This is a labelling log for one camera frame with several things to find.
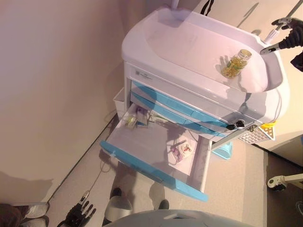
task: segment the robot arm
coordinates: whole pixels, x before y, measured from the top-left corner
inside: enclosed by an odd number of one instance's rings
[[[303,46],[303,21],[291,18],[284,17],[278,20],[275,20],[271,23],[272,25],[282,26],[282,30],[291,28],[289,35],[282,41],[269,46],[261,50],[260,54],[267,54],[276,50],[282,50],[285,48],[293,48],[296,46]],[[292,65],[295,66],[298,70],[303,72],[303,52],[295,56],[291,61]]]
[[[93,204],[91,204],[87,210],[84,211],[89,204],[89,201],[85,202],[88,196],[89,191],[86,191],[81,197],[80,201],[68,212],[65,220],[60,222],[58,227],[83,227],[88,223],[88,221],[96,212],[96,208],[94,208],[89,214],[93,208]]]

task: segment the small package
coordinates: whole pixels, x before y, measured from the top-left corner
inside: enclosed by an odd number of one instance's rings
[[[192,144],[192,140],[183,140],[170,146],[170,151],[177,163],[195,153]]]

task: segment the white wall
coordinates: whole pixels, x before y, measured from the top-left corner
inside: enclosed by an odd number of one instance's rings
[[[202,0],[195,8],[200,12],[207,0]],[[215,0],[208,16],[220,20],[224,23],[238,26],[245,18],[245,14],[255,4],[258,3],[255,10],[240,25],[239,28],[252,32],[256,29],[261,30],[259,37],[264,40],[268,33],[275,27],[271,22],[281,17],[285,17],[295,6],[298,0]],[[303,5],[295,12],[293,17],[303,20]],[[280,42],[288,36],[289,30],[281,31],[272,43]],[[290,61],[300,52],[302,47],[281,50],[281,58],[287,73],[291,97],[286,114],[278,119],[276,124],[276,141],[265,141],[258,145],[274,150],[283,145],[284,142],[303,134],[303,73],[293,67]],[[289,150],[280,155],[286,158],[303,156],[303,148],[298,150]]]
[[[114,112],[143,0],[0,1],[0,203],[47,201]]]

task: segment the gray floor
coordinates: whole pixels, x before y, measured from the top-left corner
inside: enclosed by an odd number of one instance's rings
[[[211,154],[205,187],[209,201],[201,202],[163,187],[108,157],[99,143],[106,139],[113,127],[114,124],[106,128],[51,198],[47,213],[50,227],[65,219],[99,173],[89,195],[97,212],[87,227],[101,225],[111,189],[116,186],[132,202],[135,213],[153,210],[166,198],[171,209],[201,210],[256,227],[267,226],[267,154],[262,150],[235,140],[230,160]]]
[[[267,178],[279,175],[301,174],[298,168],[284,160],[268,155]],[[303,216],[295,208],[297,201],[303,201],[303,191],[289,184],[284,191],[267,190],[267,226],[268,227],[302,227]]]

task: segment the white plastic bin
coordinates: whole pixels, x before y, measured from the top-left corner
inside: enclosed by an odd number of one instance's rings
[[[114,97],[114,102],[117,110],[117,114],[119,117],[119,120],[122,119],[123,115],[125,114],[125,109],[124,109],[124,87],[116,94]]]

